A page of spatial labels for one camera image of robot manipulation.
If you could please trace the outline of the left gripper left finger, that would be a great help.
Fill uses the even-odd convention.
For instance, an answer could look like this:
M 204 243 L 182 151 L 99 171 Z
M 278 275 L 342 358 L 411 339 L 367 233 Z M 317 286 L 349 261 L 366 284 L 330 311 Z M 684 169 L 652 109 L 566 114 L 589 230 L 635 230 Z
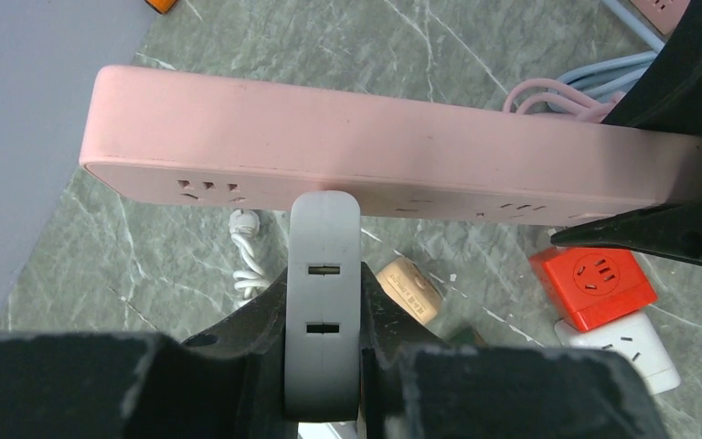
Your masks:
M 0 331 L 0 438 L 294 438 L 283 412 L 286 280 L 183 342 Z

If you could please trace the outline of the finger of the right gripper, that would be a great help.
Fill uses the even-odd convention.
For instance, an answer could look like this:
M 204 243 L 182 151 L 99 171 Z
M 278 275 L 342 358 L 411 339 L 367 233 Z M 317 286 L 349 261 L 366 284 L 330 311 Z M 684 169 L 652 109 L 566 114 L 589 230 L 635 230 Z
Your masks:
M 656 60 L 603 122 L 702 137 L 702 1 L 689 3 Z
M 556 232 L 559 247 L 615 248 L 702 266 L 702 199 L 637 209 Z

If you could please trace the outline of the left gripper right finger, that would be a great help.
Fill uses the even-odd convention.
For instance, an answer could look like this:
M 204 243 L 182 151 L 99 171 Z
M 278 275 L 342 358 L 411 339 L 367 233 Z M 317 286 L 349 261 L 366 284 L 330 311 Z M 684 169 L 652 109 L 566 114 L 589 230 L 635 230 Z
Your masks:
M 361 269 L 363 438 L 665 438 L 653 398 L 612 351 L 454 346 Z

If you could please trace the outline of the green cube adapter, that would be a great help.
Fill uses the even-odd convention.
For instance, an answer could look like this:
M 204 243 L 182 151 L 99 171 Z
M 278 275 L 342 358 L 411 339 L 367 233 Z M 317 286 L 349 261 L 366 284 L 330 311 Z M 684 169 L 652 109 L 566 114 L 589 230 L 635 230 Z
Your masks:
M 482 336 L 472 327 L 463 327 L 458 329 L 447 338 L 447 341 L 452 346 L 469 345 L 482 348 L 488 346 L 487 342 L 482 338 Z

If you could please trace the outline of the pink cube socket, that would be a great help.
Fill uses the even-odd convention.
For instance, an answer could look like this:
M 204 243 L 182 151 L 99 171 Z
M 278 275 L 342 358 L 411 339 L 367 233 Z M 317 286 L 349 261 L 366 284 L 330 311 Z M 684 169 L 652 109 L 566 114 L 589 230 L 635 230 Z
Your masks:
M 665 36 L 674 31 L 689 3 L 689 0 L 631 0 L 631 4 Z

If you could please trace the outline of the beige cube adapter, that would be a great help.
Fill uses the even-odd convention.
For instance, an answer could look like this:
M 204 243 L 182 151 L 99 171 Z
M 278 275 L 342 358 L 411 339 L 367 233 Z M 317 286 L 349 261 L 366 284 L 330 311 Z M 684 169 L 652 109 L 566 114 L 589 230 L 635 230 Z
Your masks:
M 398 257 L 376 278 L 387 296 L 422 325 L 439 314 L 441 294 L 410 259 Z

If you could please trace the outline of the red cube adapter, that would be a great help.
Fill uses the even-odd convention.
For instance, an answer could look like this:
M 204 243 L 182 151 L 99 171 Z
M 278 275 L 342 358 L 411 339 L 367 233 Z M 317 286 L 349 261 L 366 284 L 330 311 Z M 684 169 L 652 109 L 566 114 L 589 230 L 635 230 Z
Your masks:
M 528 261 L 558 315 L 580 333 L 658 299 L 645 272 L 627 250 L 551 247 Z

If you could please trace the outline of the white cube adapter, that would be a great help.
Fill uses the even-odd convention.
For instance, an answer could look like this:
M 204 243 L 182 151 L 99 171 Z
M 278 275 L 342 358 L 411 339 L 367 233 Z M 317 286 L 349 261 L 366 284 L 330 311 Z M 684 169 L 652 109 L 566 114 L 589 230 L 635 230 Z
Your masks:
M 564 347 L 594 348 L 622 355 L 642 377 L 651 395 L 673 390 L 682 382 L 675 363 L 643 310 L 586 332 L 579 332 L 565 320 L 559 320 L 554 331 Z

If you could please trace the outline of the small white plug adapter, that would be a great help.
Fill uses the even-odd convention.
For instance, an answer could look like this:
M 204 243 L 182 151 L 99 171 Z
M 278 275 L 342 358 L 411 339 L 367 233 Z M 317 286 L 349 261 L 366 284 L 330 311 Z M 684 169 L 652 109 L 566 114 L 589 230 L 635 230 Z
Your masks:
M 356 418 L 360 400 L 360 207 L 341 191 L 298 197 L 291 210 L 284 407 L 298 422 Z

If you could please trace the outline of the white power strip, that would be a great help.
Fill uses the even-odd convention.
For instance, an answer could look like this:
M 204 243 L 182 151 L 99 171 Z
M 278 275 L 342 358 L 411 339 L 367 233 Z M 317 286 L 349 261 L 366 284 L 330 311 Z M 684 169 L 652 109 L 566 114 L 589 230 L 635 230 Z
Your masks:
M 270 279 L 259 264 L 253 241 L 260 231 L 260 218 L 249 209 L 235 209 L 229 216 L 229 237 L 239 251 L 246 269 L 232 273 L 234 288 L 241 293 L 238 307 L 243 307 L 270 285 Z

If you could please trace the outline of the pink power strip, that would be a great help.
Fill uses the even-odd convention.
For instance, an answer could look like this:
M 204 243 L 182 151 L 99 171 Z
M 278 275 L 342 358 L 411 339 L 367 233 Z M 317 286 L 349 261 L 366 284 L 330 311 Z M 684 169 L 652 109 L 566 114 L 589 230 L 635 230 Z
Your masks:
M 154 204 L 573 226 L 702 199 L 702 139 L 257 80 L 108 66 L 80 165 Z

